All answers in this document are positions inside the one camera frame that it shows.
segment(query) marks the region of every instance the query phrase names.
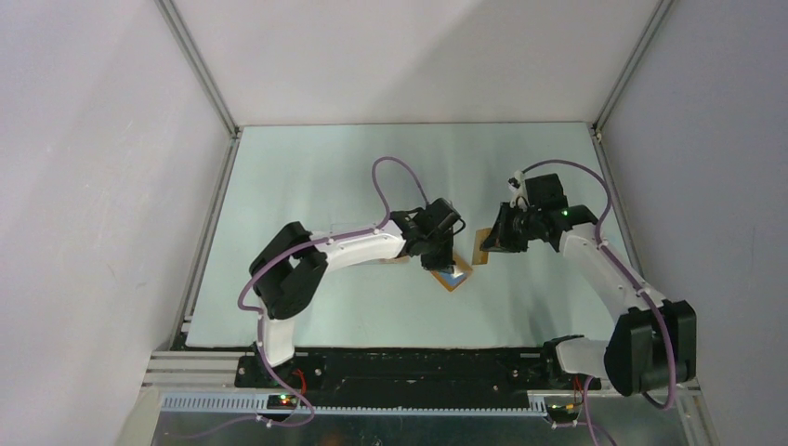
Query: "metal frame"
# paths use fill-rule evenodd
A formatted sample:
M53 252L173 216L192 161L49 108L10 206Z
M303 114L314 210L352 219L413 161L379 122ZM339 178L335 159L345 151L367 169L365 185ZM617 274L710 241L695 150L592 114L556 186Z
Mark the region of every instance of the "metal frame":
M629 255L633 267L638 271L641 270L641 267L637 256L637 250L632 240L632 232L627 223L624 206L615 188L609 161L602 146L601 131L610 119L611 113L615 109L619 98L623 94L637 66L642 61L654 35L662 27L674 2L675 0L660 0L656 8L654 8L647 26L639 36L636 46L633 48L624 68L616 79L614 87L605 100L596 121L589 127L590 137L597 153L602 176L611 186L613 196L612 207L619 221L626 252ZM208 70L197 45L191 37L186 23L175 5L175 0L156 0L156 4L164 20L167 22L167 25L170 27L178 46L181 48L184 58L193 69L211 106L215 109L217 116L230 135L230 144L227 147L227 154L223 161L221 175L217 181L217 186L211 199L210 209L205 219L203 234L193 261L190 280L180 303L175 326L170 336L169 344L167 345L167 347L169 347L172 345L173 339L179 332L188 332L189 330L191 314L194 310L200 285L202 284L207 258L216 232L224 197L227 193L230 174L235 162L235 156L238 151L243 130L232 118L216 81ZM191 395L193 398L199 397L204 401L224 401L228 398L230 398L230 400L246 399L257 401L261 394L269 394L272 391L275 392L273 389L238 389L234 387L238 359L243 354L244 353L241 351L229 350L154 351L151 354L151 360L144 376L142 387L156 386L166 392L165 395L171 398ZM664 397L664 393L664 391L661 393L656 392L655 396ZM592 391L589 395L594 398L621 398L610 386L610 383L604 383L601 390ZM537 390L529 391L529 397L539 400L544 404L544 398L567 398L571 397L571 392L564 390ZM178 407L167 406L165 409L176 411ZM215 412L216 409L217 407L213 402L194 403L188 408L185 408L185 410L190 412ZM358 410L348 411L347 409L336 408L323 409L326 413L331 413L331 411L339 411L337 413L360 413ZM703 400L703 394L696 380L679 385L676 397L676 410L680 415L681 423L684 427L689 444L719 444L716 433L711 426L710 417ZM537 410L530 414L540 413L541 412Z

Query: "gray wall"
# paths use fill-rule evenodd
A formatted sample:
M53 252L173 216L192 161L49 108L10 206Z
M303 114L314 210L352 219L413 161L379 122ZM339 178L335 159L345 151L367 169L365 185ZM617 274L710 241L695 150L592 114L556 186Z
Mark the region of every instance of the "gray wall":
M603 133L723 444L788 443L788 3L677 2Z
M0 2L0 444L112 444L227 141L151 0Z

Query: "wall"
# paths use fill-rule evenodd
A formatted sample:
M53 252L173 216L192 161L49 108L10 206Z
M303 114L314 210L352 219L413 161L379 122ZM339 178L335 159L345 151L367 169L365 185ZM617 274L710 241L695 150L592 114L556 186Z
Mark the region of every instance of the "wall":
M683 1L603 130L650 279L698 312L723 444L788 444L788 4Z
M656 0L178 1L235 119L593 121Z
M0 443L111 444L227 135L152 1L0 4Z

